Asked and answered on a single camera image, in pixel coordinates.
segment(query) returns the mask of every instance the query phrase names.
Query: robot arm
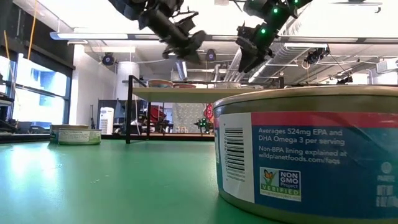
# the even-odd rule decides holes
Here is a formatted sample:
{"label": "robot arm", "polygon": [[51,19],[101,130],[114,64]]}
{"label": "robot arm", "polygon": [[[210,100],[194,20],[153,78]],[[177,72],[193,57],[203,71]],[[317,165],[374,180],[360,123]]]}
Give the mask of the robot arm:
{"label": "robot arm", "polygon": [[243,11],[250,16],[256,16],[265,23],[255,28],[238,27],[236,43],[242,51],[242,59],[238,72],[249,72],[265,62],[266,56],[273,56],[269,48],[277,37],[279,30],[290,16],[297,18],[297,9],[304,7],[312,0],[248,0]]}
{"label": "robot arm", "polygon": [[[180,12],[184,0],[109,0],[126,18],[138,21],[139,28],[150,28],[161,42],[167,44],[162,56],[168,58],[174,53],[177,58],[200,64],[197,49],[205,40],[206,33],[201,30],[190,37],[195,27],[192,19],[197,12]],[[170,18],[181,14],[191,14],[181,21],[171,22]]]}

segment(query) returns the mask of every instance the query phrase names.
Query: laboratory room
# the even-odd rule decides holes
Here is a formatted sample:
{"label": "laboratory room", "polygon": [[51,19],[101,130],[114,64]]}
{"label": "laboratory room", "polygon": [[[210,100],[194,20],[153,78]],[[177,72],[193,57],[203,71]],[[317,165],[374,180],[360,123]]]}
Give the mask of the laboratory room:
{"label": "laboratory room", "polygon": [[397,8],[0,0],[0,223],[398,224]]}

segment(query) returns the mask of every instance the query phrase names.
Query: shelf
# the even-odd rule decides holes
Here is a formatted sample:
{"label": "shelf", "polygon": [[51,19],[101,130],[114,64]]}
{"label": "shelf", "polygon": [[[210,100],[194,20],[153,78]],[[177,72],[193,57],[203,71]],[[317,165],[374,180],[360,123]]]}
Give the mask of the shelf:
{"label": "shelf", "polygon": [[133,88],[132,93],[150,102],[164,103],[214,103],[217,100],[252,89],[207,89],[207,88]]}

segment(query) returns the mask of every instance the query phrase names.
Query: green table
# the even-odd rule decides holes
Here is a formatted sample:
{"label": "green table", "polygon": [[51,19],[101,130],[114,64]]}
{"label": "green table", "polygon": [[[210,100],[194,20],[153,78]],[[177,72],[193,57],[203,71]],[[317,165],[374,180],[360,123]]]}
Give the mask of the green table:
{"label": "green table", "polygon": [[0,221],[266,223],[218,196],[212,142],[0,145]]}

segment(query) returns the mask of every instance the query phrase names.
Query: window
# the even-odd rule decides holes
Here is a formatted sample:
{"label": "window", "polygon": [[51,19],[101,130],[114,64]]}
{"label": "window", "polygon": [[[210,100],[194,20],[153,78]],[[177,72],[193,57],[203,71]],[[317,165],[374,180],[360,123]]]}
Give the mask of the window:
{"label": "window", "polygon": [[12,118],[29,122],[30,125],[49,128],[51,124],[62,124],[63,107],[63,98],[17,89]]}
{"label": "window", "polygon": [[[15,71],[15,64],[16,64],[15,62],[8,60],[8,58],[0,56],[0,73],[4,81],[11,80],[11,69],[13,72]],[[0,92],[1,93],[6,92],[5,85],[0,85]]]}
{"label": "window", "polygon": [[18,55],[16,83],[65,96],[67,77]]}

